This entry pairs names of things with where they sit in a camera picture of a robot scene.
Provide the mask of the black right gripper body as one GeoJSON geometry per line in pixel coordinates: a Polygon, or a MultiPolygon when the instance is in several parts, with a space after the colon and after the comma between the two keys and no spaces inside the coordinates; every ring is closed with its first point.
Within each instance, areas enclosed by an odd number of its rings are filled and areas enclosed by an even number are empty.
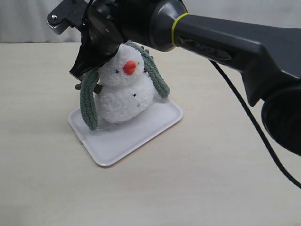
{"type": "Polygon", "coordinates": [[[163,0],[91,0],[82,21],[81,45],[102,52],[133,41],[165,50],[163,0]]]}

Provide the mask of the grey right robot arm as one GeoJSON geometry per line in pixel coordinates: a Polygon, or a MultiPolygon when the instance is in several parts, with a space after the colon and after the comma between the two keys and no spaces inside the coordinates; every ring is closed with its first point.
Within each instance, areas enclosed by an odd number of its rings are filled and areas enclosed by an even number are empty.
{"type": "Polygon", "coordinates": [[[84,4],[82,44],[70,73],[108,62],[128,40],[168,52],[180,47],[237,70],[250,106],[283,148],[301,153],[301,31],[187,11],[180,0],[93,0],[84,4]]]}

